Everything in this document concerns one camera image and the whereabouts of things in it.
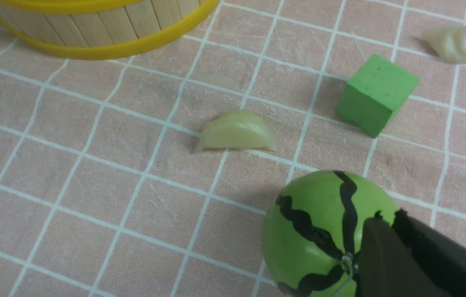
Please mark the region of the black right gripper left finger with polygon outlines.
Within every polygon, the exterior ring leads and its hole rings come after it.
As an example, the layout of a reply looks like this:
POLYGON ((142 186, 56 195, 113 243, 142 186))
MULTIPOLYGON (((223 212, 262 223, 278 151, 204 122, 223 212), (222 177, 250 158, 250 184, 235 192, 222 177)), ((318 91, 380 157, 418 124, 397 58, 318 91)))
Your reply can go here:
POLYGON ((395 228, 406 211, 397 211, 393 224, 380 214, 363 224, 358 259, 361 297, 449 297, 412 257, 395 228))

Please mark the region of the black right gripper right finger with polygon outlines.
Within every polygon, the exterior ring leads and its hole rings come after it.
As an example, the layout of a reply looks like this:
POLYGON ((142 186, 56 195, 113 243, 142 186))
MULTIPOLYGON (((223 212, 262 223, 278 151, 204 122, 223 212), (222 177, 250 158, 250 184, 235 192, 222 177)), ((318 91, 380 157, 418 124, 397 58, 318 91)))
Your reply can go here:
POLYGON ((466 248, 427 224, 395 213, 393 229, 419 267, 448 297, 466 297, 466 248))

